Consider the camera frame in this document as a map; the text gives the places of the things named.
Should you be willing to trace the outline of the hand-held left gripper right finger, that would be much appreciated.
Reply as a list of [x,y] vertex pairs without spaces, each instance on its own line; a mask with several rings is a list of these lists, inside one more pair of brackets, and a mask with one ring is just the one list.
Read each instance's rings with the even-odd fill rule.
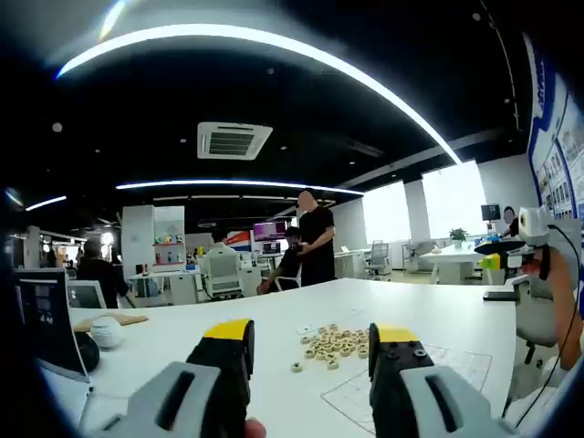
[[377,437],[514,437],[489,401],[433,363],[406,328],[369,327],[370,407]]

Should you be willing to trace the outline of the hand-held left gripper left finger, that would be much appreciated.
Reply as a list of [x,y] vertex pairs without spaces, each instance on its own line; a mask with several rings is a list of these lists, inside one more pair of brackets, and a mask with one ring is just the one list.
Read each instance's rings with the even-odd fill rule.
[[172,362],[93,437],[244,437],[254,370],[255,322],[208,329],[185,362]]

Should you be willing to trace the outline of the person's right hand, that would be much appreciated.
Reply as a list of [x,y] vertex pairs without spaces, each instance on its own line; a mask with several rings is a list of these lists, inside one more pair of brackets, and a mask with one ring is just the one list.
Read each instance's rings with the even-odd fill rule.
[[550,263],[548,261],[543,261],[539,259],[531,259],[526,261],[521,266],[521,271],[524,274],[531,275],[531,276],[538,276],[542,280],[548,279],[549,273],[549,266]]

